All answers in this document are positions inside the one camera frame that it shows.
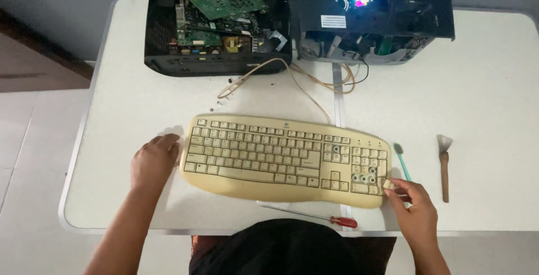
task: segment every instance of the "desk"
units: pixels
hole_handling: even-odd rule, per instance
[[[325,121],[287,72],[249,78],[230,100],[220,100],[221,105],[216,95],[229,77],[170,78],[153,72],[143,63],[147,5],[148,0],[117,0],[111,8],[92,79],[93,97],[81,122],[59,207],[61,223],[77,232],[104,230],[129,190],[133,154],[155,135],[185,135],[196,114],[211,108]],[[534,211],[533,202],[539,197],[532,184],[532,160],[539,152],[535,145],[539,136],[531,129],[539,119],[535,25],[520,14],[472,11],[455,11],[455,24],[455,42],[437,39],[402,66],[373,66],[371,76],[340,104],[333,92],[306,78],[298,77],[299,82],[333,123],[403,145],[412,178],[425,184],[438,208],[441,236],[537,231],[538,217],[533,212],[526,215]],[[319,79],[332,80],[331,64],[298,64]],[[438,133],[455,138],[450,149],[449,204],[441,202]],[[398,176],[400,165],[393,166]],[[503,195],[512,191],[516,195]],[[327,202],[292,203],[290,209],[341,213],[340,205]],[[400,235],[387,204],[351,212],[358,230],[319,223],[346,236]],[[285,217],[317,221],[209,194],[188,185],[175,170],[150,228],[153,233],[226,235],[258,221]]]

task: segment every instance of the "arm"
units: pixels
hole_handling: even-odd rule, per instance
[[[178,139],[175,134],[158,136],[135,154],[131,162],[131,190],[84,275],[137,273],[157,201],[178,157]]]
[[[414,255],[415,273],[451,274],[438,247],[438,213],[427,191],[418,183],[395,178],[391,182],[397,189],[386,189],[385,194],[395,210],[401,231]],[[404,202],[413,205],[407,209]]]

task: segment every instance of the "hand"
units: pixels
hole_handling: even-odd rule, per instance
[[[146,143],[131,161],[131,189],[161,195],[179,153],[179,136],[166,134]]]
[[[395,210],[401,232],[410,248],[427,250],[435,247],[437,249],[438,213],[425,188],[419,183],[402,179],[393,178],[391,182],[396,187],[395,191],[386,189],[384,192]],[[405,202],[411,203],[412,206],[407,209]]]

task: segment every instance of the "beige keyboard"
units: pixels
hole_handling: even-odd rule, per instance
[[[179,168],[215,194],[378,208],[391,170],[386,141],[319,123],[236,114],[196,116]]]

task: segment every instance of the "tiled floor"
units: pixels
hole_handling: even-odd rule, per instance
[[[0,93],[0,275],[81,273],[101,236],[64,230],[58,202],[87,90]],[[539,273],[539,234],[439,238],[453,274]],[[150,236],[140,274],[186,274],[190,238]],[[414,274],[399,238],[387,274]]]

